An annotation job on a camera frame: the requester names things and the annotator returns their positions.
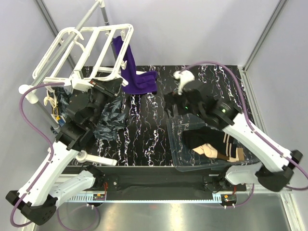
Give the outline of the black striped sock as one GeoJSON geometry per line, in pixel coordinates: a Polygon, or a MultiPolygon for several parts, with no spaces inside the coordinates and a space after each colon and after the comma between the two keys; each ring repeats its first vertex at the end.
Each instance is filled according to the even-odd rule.
{"type": "Polygon", "coordinates": [[[229,134],[206,126],[183,131],[182,140],[189,149],[194,149],[208,143],[218,150],[228,143],[234,144],[234,138],[229,134]]]}

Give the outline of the white plastic clip hanger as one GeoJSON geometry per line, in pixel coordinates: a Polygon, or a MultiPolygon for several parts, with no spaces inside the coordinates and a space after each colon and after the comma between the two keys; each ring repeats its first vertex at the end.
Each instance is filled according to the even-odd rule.
{"type": "Polygon", "coordinates": [[[134,27],[131,24],[90,26],[83,27],[80,31],[74,27],[67,27],[62,29],[33,71],[32,78],[34,80],[32,82],[32,86],[37,86],[42,82],[55,84],[60,84],[63,82],[65,86],[71,86],[69,77],[72,74],[77,74],[79,78],[85,79],[88,82],[94,79],[110,81],[115,78],[121,78],[123,79],[122,85],[127,86],[128,82],[122,78],[120,69],[124,68],[126,65],[126,62],[123,61],[123,58],[133,32],[134,27]],[[120,51],[118,52],[115,64],[111,68],[102,67],[104,57],[106,56],[107,51],[111,46],[113,36],[117,32],[120,33],[120,38],[122,39],[123,43],[120,46],[120,51]],[[101,33],[106,35],[105,43],[93,66],[90,76],[83,77],[82,68],[85,66],[88,58],[90,58],[94,45],[101,33]],[[79,46],[81,49],[81,56],[79,57],[77,64],[73,67],[73,71],[69,77],[58,77],[57,75],[60,69],[66,62],[74,46],[79,46]]]}

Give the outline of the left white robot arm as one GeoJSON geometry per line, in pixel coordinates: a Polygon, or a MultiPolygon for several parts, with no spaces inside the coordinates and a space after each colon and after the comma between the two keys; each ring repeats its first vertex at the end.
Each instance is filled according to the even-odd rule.
{"type": "Polygon", "coordinates": [[[31,223],[45,224],[68,199],[83,190],[100,190],[105,186],[104,173],[95,166],[85,167],[77,176],[61,185],[54,183],[72,159],[77,157],[94,139],[94,130],[105,105],[120,92],[121,79],[101,81],[93,78],[88,90],[80,90],[72,96],[67,108],[66,123],[51,142],[25,116],[23,99],[19,110],[30,127],[42,136],[50,146],[46,158],[17,191],[9,191],[6,200],[13,205],[10,215],[12,226],[21,228],[31,223]]]}

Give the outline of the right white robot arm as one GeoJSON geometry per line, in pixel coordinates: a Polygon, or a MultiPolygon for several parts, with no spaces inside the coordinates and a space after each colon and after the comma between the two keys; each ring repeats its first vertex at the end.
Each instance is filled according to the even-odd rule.
{"type": "Polygon", "coordinates": [[[206,87],[164,94],[164,110],[173,117],[193,115],[201,127],[184,130],[178,142],[207,159],[228,162],[218,179],[229,191],[235,185],[258,183],[272,192],[288,188],[303,155],[290,151],[256,127],[233,101],[209,95],[206,87]]]}

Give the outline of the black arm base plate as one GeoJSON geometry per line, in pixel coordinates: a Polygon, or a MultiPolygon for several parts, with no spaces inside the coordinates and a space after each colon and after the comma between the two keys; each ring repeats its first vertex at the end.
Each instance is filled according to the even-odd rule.
{"type": "Polygon", "coordinates": [[[180,172],[175,167],[99,167],[107,182],[107,199],[119,201],[205,200],[213,193],[244,192],[229,185],[218,171],[180,172]]]}

